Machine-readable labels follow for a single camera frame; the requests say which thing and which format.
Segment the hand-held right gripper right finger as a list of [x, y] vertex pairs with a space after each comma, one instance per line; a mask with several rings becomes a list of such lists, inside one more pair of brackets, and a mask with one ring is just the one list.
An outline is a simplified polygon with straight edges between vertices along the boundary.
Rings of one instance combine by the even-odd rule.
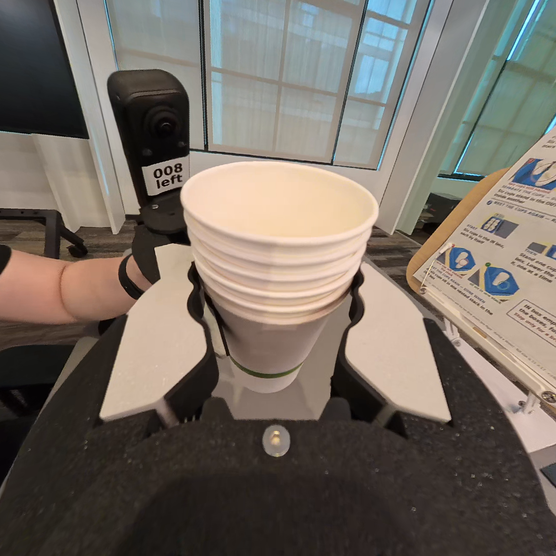
[[331, 377], [352, 415], [387, 425], [404, 413], [448, 423], [451, 413], [425, 325], [413, 300], [371, 263], [350, 290], [350, 321]]

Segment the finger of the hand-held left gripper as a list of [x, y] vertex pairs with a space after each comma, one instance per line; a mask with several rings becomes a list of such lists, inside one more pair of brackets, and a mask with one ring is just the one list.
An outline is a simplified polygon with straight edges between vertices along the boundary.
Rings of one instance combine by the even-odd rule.
[[190, 282], [189, 273], [193, 263], [191, 246], [182, 244], [157, 246], [156, 261], [163, 282]]

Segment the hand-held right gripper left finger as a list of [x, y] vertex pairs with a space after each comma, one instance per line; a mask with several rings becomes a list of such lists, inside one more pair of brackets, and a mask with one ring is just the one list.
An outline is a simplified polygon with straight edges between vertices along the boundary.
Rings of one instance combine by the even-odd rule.
[[193, 418], [219, 369], [193, 262], [161, 276], [130, 309], [100, 410], [104, 422], [155, 411], [163, 425]]

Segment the person's left forearm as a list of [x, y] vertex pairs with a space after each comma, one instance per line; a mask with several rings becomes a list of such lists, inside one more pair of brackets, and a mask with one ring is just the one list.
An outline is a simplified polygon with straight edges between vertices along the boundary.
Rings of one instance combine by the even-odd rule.
[[60, 325], [121, 316], [135, 303], [119, 279], [122, 262], [67, 262], [1, 245], [1, 321]]

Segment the person's left hand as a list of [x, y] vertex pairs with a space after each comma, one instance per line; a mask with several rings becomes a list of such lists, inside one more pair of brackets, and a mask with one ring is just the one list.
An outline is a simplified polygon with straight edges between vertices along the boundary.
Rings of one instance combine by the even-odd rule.
[[142, 295], [143, 292], [150, 289], [151, 282], [147, 280], [138, 267], [133, 255], [129, 255], [125, 266], [125, 276], [127, 281], [131, 284], [131, 290], [134, 294]]

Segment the black wristband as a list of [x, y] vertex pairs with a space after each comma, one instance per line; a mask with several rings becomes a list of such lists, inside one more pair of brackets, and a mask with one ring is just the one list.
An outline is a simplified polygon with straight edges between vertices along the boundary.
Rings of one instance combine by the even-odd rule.
[[134, 300], [138, 300], [143, 295], [144, 290], [140, 289], [127, 274], [127, 263], [130, 257], [131, 254], [128, 254], [120, 262], [118, 267], [118, 280], [128, 296]]

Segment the black rolling cart base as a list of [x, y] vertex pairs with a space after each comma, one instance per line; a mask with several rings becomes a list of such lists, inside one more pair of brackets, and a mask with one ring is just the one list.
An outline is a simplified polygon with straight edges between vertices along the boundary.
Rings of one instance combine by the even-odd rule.
[[1, 220], [33, 221], [45, 226], [44, 255], [46, 257], [60, 258], [61, 239], [69, 242], [67, 249], [73, 258], [81, 259], [88, 255], [84, 241], [66, 228], [62, 215], [57, 210], [1, 208]]

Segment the person's black clothed torso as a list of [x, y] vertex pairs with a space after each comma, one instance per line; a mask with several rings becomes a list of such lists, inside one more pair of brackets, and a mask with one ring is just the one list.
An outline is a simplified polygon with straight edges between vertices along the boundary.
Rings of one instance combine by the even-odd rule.
[[1, 482], [6, 478], [74, 345], [15, 346], [1, 351]]

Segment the black wheeled case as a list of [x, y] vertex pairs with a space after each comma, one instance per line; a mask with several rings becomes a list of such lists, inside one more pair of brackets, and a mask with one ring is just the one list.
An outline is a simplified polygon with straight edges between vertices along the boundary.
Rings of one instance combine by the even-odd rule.
[[431, 235], [451, 214], [462, 198], [450, 193], [429, 193], [414, 231]]

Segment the large glass window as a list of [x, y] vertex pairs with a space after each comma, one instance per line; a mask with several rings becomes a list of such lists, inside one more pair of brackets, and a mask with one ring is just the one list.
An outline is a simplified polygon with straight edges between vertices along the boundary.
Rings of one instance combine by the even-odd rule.
[[511, 166], [555, 125], [555, 1], [517, 1], [440, 167], [473, 180]]
[[378, 170], [433, 1], [104, 1], [119, 70], [173, 74], [198, 151]]

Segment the large black wall screen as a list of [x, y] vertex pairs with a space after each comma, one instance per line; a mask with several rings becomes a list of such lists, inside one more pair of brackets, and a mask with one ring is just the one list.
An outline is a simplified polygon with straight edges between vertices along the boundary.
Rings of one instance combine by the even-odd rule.
[[53, 1], [1, 1], [1, 131], [89, 138]]

